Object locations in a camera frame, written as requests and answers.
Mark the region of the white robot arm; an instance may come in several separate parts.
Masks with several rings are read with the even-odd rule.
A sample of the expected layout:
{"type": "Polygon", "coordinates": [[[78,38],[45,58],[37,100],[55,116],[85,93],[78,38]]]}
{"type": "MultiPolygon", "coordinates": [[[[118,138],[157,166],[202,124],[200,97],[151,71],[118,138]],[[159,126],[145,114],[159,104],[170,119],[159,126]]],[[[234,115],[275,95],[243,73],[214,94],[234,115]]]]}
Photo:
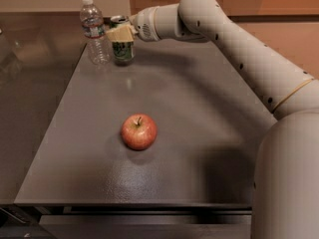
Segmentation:
{"type": "Polygon", "coordinates": [[[276,118],[257,153],[251,239],[319,239],[319,81],[231,21],[216,0],[150,7],[108,30],[212,42],[276,118]]]}

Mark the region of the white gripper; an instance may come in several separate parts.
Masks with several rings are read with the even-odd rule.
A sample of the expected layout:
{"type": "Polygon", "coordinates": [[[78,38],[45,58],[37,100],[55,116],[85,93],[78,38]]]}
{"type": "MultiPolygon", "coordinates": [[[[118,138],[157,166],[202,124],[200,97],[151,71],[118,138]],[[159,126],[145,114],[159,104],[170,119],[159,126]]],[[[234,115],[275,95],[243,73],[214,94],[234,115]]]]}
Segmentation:
{"type": "Polygon", "coordinates": [[[157,7],[146,8],[129,17],[132,25],[119,25],[106,32],[108,39],[113,42],[132,42],[137,35],[145,42],[155,42],[160,39],[155,26],[157,7]]]}

